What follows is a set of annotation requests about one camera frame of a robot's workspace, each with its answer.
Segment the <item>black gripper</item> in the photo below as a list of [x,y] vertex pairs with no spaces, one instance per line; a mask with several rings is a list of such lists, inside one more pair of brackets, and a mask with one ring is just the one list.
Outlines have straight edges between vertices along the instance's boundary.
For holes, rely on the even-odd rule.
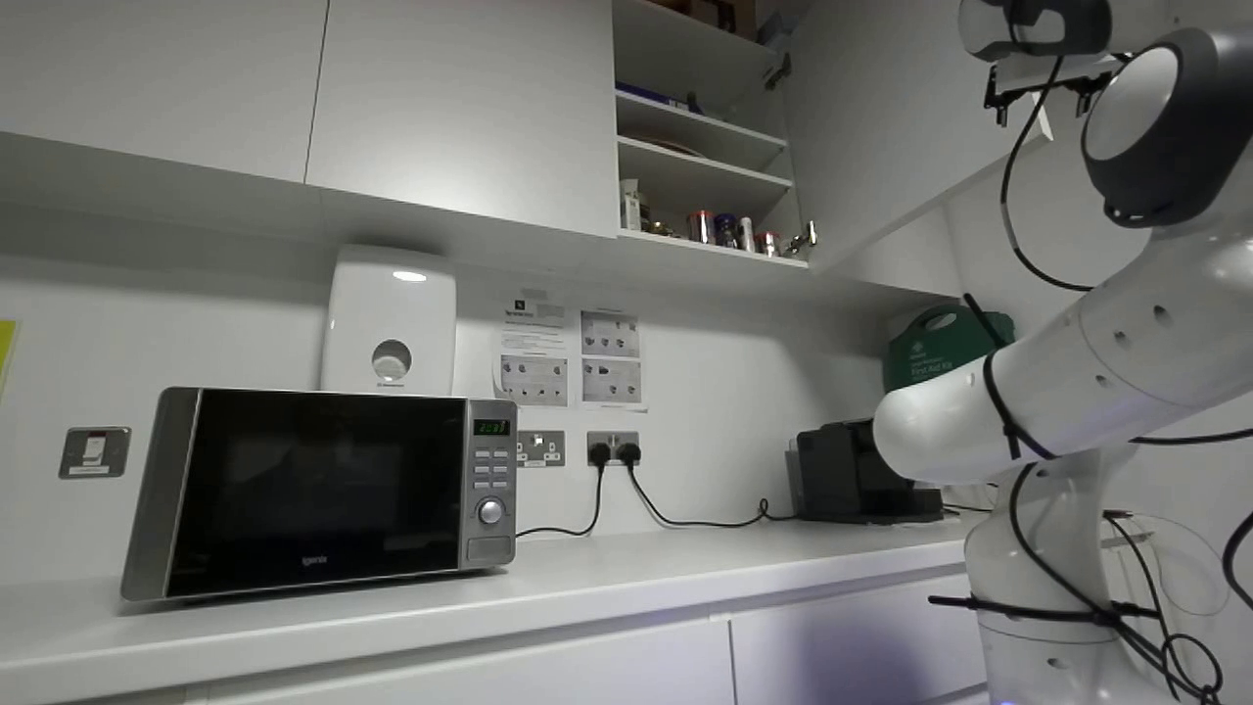
[[1110,0],[958,0],[958,37],[984,58],[1093,56],[1112,37]]

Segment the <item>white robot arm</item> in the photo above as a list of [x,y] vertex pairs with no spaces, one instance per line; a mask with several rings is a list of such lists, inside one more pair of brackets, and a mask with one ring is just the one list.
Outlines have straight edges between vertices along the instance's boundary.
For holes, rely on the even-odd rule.
[[1110,600],[1099,493],[1175,417],[1253,388],[1253,32],[1180,28],[1110,75],[1080,153],[1149,247],[1044,330],[889,392],[875,442],[930,484],[1011,475],[962,558],[996,705],[1170,705]]

